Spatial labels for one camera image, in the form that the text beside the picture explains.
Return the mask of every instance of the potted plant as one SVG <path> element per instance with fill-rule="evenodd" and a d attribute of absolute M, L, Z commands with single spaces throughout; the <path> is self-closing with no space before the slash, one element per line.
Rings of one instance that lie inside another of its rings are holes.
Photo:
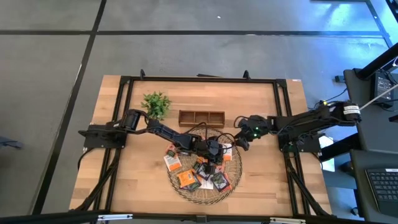
<path fill-rule="evenodd" d="M 169 110 L 171 101 L 163 93 L 154 92 L 153 94 L 144 94 L 144 101 L 141 107 L 148 110 L 148 116 L 152 119 L 163 120 Z"/>

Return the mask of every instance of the concrete floor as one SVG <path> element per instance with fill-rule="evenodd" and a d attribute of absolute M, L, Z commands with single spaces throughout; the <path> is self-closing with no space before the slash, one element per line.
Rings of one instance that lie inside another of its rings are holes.
<path fill-rule="evenodd" d="M 386 3 L 372 2 L 397 42 L 398 25 Z M 91 29 L 99 5 L 100 0 L 2 0 L 0 29 Z M 361 2 L 112 0 L 99 29 L 358 31 L 377 26 Z M 0 150 L 2 217 L 29 213 L 87 40 L 84 35 L 0 35 L 0 136 L 25 144 L 21 150 Z M 345 89 L 333 82 L 335 75 L 363 67 L 386 49 L 382 39 L 368 37 L 97 36 L 44 212 L 68 209 L 84 140 L 77 131 L 91 120 L 103 75 L 138 75 L 143 68 L 148 76 L 241 77 L 247 69 L 253 78 L 302 79 L 312 106 Z M 354 132 L 331 128 L 326 133 L 342 139 Z"/>

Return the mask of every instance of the wooden compartment box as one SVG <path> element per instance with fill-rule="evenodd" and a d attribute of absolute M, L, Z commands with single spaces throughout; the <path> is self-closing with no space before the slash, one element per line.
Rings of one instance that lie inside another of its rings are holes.
<path fill-rule="evenodd" d="M 225 112 L 184 110 L 179 112 L 178 125 L 180 127 L 194 127 L 202 122 L 205 122 L 209 128 L 224 128 Z"/>

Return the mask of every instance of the wicker basket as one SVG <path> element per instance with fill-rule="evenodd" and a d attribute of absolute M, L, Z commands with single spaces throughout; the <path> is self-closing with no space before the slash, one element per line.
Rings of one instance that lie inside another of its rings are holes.
<path fill-rule="evenodd" d="M 195 128 L 190 131 L 192 134 L 197 134 L 200 136 L 205 136 L 205 128 Z M 207 130 L 207 136 L 212 137 L 212 136 L 219 136 L 221 134 L 220 131 L 217 131 L 215 129 L 209 129 Z M 231 143 L 233 140 L 227 136 L 221 136 L 218 139 L 219 143 Z M 229 182 L 232 186 L 231 190 L 226 190 L 224 192 L 218 192 L 216 187 L 213 187 L 213 190 L 208 190 L 208 189 L 196 189 L 194 192 L 189 192 L 188 190 L 183 190 L 180 189 L 179 182 L 177 180 L 177 174 L 189 170 L 193 167 L 195 161 L 197 160 L 197 155 L 192 154 L 191 156 L 178 156 L 180 159 L 180 162 L 182 164 L 182 168 L 179 168 L 175 171 L 168 172 L 169 175 L 169 180 L 170 183 L 172 184 L 172 187 L 174 190 L 181 195 L 183 198 L 187 199 L 190 202 L 201 204 L 201 205 L 211 205 L 217 202 L 222 201 L 224 198 L 226 198 L 232 191 L 235 189 L 235 187 L 238 185 L 239 180 L 242 176 L 242 160 L 241 160 L 241 155 L 238 151 L 238 149 L 233 147 L 232 150 L 232 160 L 227 161 L 225 163 L 224 167 L 224 173 L 227 174 Z"/>

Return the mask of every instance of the wooden table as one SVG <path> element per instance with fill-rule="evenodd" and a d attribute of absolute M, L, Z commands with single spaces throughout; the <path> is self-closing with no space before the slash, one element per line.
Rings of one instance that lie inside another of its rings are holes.
<path fill-rule="evenodd" d="M 104 124 L 111 120 L 120 76 L 106 75 L 95 106 L 92 122 Z M 287 80 L 292 113 L 307 110 L 300 80 Z M 239 115 L 277 115 L 272 85 L 263 83 L 203 83 L 135 81 L 130 109 L 140 109 L 143 94 L 162 91 L 172 104 L 163 123 L 176 131 L 179 110 L 225 111 L 223 132 L 236 134 L 233 121 Z M 281 102 L 284 102 L 280 89 Z M 122 98 L 121 110 L 124 107 Z M 140 121 L 138 129 L 144 128 Z M 270 134 L 250 143 L 250 150 L 241 152 L 243 174 L 235 191 L 214 205 L 197 205 L 179 196 L 167 177 L 163 156 L 169 145 L 153 134 L 128 135 L 122 150 L 113 195 L 113 212 L 174 213 L 208 215 L 291 216 L 287 176 L 277 137 Z M 70 208 L 79 206 L 97 184 L 104 149 L 94 149 L 82 160 Z M 305 184 L 317 202 L 331 212 L 319 161 L 311 154 L 301 153 Z M 104 207 L 107 186 L 100 208 Z M 303 213 L 300 191 L 295 186 L 298 209 Z"/>

